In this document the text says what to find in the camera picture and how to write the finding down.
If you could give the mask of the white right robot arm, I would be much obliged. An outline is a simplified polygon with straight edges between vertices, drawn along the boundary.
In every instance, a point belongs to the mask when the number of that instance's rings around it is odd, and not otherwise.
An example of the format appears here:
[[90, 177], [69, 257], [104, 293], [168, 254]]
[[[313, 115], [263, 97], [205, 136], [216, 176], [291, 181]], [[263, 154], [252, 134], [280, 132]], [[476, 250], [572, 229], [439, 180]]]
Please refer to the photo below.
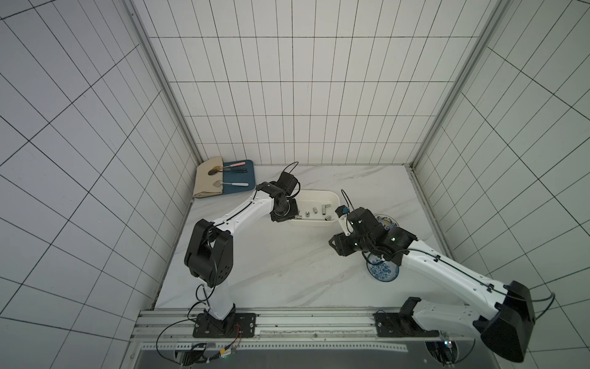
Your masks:
[[329, 244], [338, 255], [370, 254], [370, 264], [390, 262], [414, 271], [463, 302], [438, 304], [410, 297], [398, 314], [403, 326], [479, 339], [507, 361], [524, 361], [536, 323], [532, 296], [524, 284], [504, 284], [470, 270], [403, 228], [386, 229], [366, 208], [352, 211], [341, 205], [335, 214], [343, 230]]

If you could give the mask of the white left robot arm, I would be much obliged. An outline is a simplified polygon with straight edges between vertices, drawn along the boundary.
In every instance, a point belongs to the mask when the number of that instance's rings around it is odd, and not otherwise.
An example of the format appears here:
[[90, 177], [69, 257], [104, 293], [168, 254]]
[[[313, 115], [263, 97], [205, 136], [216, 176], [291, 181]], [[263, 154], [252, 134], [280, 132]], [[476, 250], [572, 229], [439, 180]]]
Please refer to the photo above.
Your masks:
[[207, 305], [206, 312], [192, 319], [195, 338], [233, 334], [239, 319], [227, 278], [234, 266], [234, 238], [239, 230], [266, 215], [274, 222], [295, 218], [298, 215], [295, 197], [300, 190], [299, 181], [283, 171], [278, 180], [258, 184], [254, 194], [227, 215], [214, 221], [201, 219], [195, 224], [184, 264], [192, 276], [203, 281], [204, 297], [198, 298], [197, 303]]

